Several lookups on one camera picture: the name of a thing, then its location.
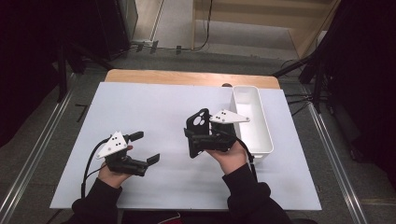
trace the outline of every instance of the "hand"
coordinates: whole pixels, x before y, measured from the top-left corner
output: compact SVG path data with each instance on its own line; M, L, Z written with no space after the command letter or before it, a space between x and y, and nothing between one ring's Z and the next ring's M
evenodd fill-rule
M98 178L108 184L110 187L113 187L115 189L119 189L121 184L131 177L131 175L127 174L119 174L115 172L111 172L108 167L106 166L106 163L103 162L102 166L105 166L103 169L99 171L99 176Z
M246 151L238 141L227 152L218 150L206 150L206 152L219 162L221 170L226 175L247 163Z

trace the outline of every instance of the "white plastic bin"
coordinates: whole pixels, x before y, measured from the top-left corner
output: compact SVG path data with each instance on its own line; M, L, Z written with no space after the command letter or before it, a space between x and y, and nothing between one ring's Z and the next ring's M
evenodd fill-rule
M236 135L247 145L255 162L262 161L273 150L259 90L253 86L233 87L230 110L250 119L250 122L235 123Z

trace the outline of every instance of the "wire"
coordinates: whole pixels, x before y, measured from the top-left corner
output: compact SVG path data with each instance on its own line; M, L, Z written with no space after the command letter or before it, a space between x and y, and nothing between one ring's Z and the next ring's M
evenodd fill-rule
M293 61L297 61L297 60L295 60L295 59L286 60L285 62L283 62L283 63L280 65L280 69L282 69L283 66L284 66L286 63L288 63L288 62L293 62Z
M175 51L199 51L201 49L204 48L204 46L207 44L207 41L209 39L209 27L210 27L210 21L211 21L211 17L212 17L212 7L213 7L213 0L210 0L210 7L209 7L209 13L207 16L207 21L206 21L206 40L204 42L203 45L201 45L200 47L194 48L194 49L173 49L173 48L156 48L156 49L168 49L168 50L175 50ZM150 46L144 46L144 49L152 49L152 47ZM125 50L124 52L121 52L120 54L118 54L115 58L113 58L112 60L116 60L118 59L122 54L127 53L133 49L138 49L138 47L133 47L130 49Z
M303 93L294 93L294 94L285 94L286 97L291 97L291 96L312 96L312 94L303 94Z
M58 211L56 211L56 213L46 222L46 224L50 224L53 219L55 219L62 211L63 209L58 209Z
M96 147L93 149L90 158L88 159L87 166L85 167L85 172L84 172L84 178L82 179L82 184L81 184L81 198L85 198L85 186L86 186L86 181L88 178L88 170L90 169L91 161L93 158L93 155L95 154L96 150L101 146L103 143L106 143L109 138L102 140Z
M294 116L294 115L298 114L300 111L302 111L304 108L306 108L309 104L311 104L311 102L306 102L302 107L300 107L300 109L298 109L297 111L295 111L291 115Z
M304 99L304 100L296 100L296 101L289 101L288 105L293 105L293 104L297 104L297 103L301 103L301 102L310 102L308 99Z
M174 219L176 219L176 218L180 218L180 217L181 217L180 213L177 212L177 216L176 216L176 217L168 218L168 219L166 219L166 220L164 220L164 221L159 222L158 224L163 224L163 223L165 223L165 222L168 222L168 221L174 220Z
M258 179L257 179L256 167L254 166L254 156L251 155L250 151L248 150L248 146L240 138L238 138L236 135L232 135L232 134L226 133L226 132L224 132L222 130L216 130L216 132L224 134L224 135L227 135L227 136L229 136L231 138L234 138L236 141L239 142L239 144L241 144L242 148L247 153L247 158L248 158L248 162L249 162L249 165L250 165L251 173L253 173L253 177L256 180L256 182L259 182Z
M97 170L95 170L95 171L92 171L90 174L87 175L86 179L88 179L88 177L90 177L90 175L93 175L94 173L96 173L96 172L102 170L102 169L105 168L106 166L107 166L107 164L101 166L101 168L99 168L99 169L97 169Z
M202 9L201 10L202 11L202 17L204 17L204 15L205 15L205 13L204 13L204 0L201 1L201 9ZM205 20L202 20L202 25L203 25L204 31L206 31L206 34L208 34L209 30L207 30L206 27L205 27ZM207 49L205 51L210 49L210 44L209 43L206 43L206 44L207 44Z

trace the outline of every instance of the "black jacket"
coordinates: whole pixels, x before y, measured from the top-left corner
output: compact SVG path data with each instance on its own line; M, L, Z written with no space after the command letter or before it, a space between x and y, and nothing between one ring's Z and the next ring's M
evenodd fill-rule
M227 203L229 214L236 223L291 223L285 211L270 198L268 185L254 180L248 164L225 175L223 180L231 192ZM87 197L73 203L75 214L65 223L117 223L116 203L121 192L122 188L111 188L96 179ZM189 223L187 218L181 220Z

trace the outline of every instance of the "white table surface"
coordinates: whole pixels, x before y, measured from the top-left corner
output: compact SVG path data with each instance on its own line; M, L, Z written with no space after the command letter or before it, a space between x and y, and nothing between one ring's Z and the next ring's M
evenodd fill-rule
M320 202L282 90L260 89L274 151L256 164L259 181L285 210L320 210ZM161 153L144 177L123 183L119 208L225 210L230 195L219 164L207 153L191 159L183 128L202 108L214 114L228 109L232 89L222 87L111 83L100 84L78 135L51 208L70 208L80 197L80 184L93 148L116 130L143 131L128 154L145 161ZM104 159L93 159L91 171ZM87 182L87 193L97 175Z

